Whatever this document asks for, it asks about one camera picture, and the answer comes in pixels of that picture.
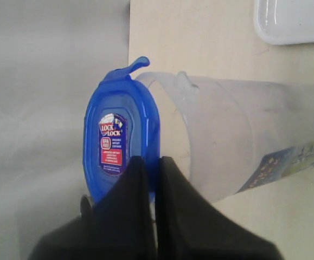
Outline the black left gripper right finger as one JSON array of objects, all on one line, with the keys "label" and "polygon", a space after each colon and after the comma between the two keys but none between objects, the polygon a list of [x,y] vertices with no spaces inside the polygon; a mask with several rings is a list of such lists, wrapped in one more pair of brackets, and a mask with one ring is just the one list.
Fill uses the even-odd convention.
[{"label": "black left gripper right finger", "polygon": [[159,160],[158,259],[283,259],[270,241],[212,207],[171,157]]}]

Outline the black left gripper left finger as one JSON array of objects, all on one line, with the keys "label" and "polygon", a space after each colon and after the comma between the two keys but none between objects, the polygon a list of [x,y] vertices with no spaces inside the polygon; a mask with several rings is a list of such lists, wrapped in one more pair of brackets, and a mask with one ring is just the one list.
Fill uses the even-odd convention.
[{"label": "black left gripper left finger", "polygon": [[132,157],[109,192],[44,235],[29,259],[156,259],[144,160]]}]

